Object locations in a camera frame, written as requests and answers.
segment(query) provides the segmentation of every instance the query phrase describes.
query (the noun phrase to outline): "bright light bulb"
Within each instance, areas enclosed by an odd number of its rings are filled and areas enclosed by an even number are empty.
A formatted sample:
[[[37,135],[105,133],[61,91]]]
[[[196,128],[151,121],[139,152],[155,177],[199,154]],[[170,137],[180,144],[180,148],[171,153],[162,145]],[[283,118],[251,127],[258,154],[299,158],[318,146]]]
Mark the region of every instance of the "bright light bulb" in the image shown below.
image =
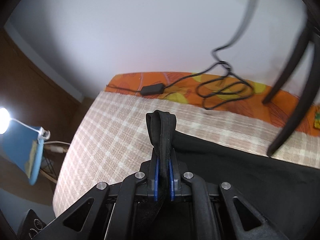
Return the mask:
[[[10,115],[7,109],[0,108],[0,134],[4,134],[10,123]]]

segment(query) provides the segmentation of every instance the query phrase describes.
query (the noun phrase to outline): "orange patterned cloth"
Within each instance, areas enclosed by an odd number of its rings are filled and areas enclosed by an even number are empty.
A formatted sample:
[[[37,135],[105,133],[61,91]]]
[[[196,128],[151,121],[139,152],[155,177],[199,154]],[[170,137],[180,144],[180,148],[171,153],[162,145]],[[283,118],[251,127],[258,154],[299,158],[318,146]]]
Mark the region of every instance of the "orange patterned cloth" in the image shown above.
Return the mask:
[[[119,74],[113,77],[109,85],[131,90],[141,90],[143,86],[148,85],[154,85],[159,83],[168,85],[178,80],[179,78],[190,74],[191,73],[184,72],[145,72]],[[196,87],[201,82],[206,82],[208,80],[215,79],[218,77],[219,76],[216,75],[203,74],[194,78],[188,78],[178,82],[170,88],[165,89],[162,95],[146,96],[146,98],[167,99],[178,103],[202,107],[203,99],[196,94]],[[228,77],[223,82],[223,84],[221,84],[221,81],[209,83],[201,87],[199,91],[201,92],[201,94],[209,94],[235,81],[237,81],[235,78]],[[280,90],[277,93],[277,95],[272,99],[272,102],[263,105],[262,100],[267,95],[271,87],[257,82],[248,82],[254,87],[254,95],[252,97],[245,100],[228,102],[222,106],[215,108],[215,110],[229,111],[247,117],[263,120],[276,127],[283,127],[284,124],[287,122],[289,116],[291,115],[292,111],[295,109],[295,106],[299,99],[288,92]],[[243,85],[235,85],[231,87],[229,90],[224,90],[224,92],[238,91],[241,89],[241,86]],[[105,91],[141,96],[139,93],[114,89],[111,87],[106,87]],[[211,107],[223,102],[224,100],[237,97],[239,96],[217,95],[207,99],[205,105],[207,107]],[[316,107],[312,106],[305,118],[302,120],[301,124],[297,127],[297,131],[312,136],[320,136],[320,131],[314,128],[315,111]]]

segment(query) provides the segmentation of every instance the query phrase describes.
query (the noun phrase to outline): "plaid fabric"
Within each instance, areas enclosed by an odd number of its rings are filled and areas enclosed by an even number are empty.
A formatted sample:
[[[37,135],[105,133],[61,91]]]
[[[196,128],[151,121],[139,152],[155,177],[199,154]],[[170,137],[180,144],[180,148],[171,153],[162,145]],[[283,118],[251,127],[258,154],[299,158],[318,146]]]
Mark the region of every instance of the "plaid fabric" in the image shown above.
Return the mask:
[[[177,131],[265,156],[279,128],[258,119],[168,100],[101,92],[78,128],[53,197],[56,216],[100,181],[121,182],[151,158],[146,113],[177,116]],[[294,132],[274,158],[320,168],[319,137]]]

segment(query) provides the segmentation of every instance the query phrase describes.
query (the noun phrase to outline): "white baseboard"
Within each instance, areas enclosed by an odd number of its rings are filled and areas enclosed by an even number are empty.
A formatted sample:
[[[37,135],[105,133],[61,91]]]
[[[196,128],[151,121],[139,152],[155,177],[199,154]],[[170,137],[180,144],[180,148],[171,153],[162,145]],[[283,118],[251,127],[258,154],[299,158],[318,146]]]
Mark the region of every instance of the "white baseboard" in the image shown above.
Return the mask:
[[[4,29],[14,41],[14,43],[21,49],[21,51],[52,81],[63,88],[66,92],[72,95],[79,102],[82,102],[84,96],[68,81],[60,76],[44,59],[23,39],[18,31],[11,24],[10,19],[6,22]]]

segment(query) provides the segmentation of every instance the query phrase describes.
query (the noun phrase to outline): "blue ironing board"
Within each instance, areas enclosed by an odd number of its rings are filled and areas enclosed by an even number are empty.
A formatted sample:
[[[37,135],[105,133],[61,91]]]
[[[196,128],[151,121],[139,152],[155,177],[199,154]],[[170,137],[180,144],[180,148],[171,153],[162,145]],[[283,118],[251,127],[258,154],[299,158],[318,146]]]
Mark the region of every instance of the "blue ironing board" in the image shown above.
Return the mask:
[[[26,173],[30,185],[37,181],[42,160],[44,139],[38,140],[38,135],[37,132],[14,121],[11,121],[7,131],[0,135],[2,149],[9,159]]]

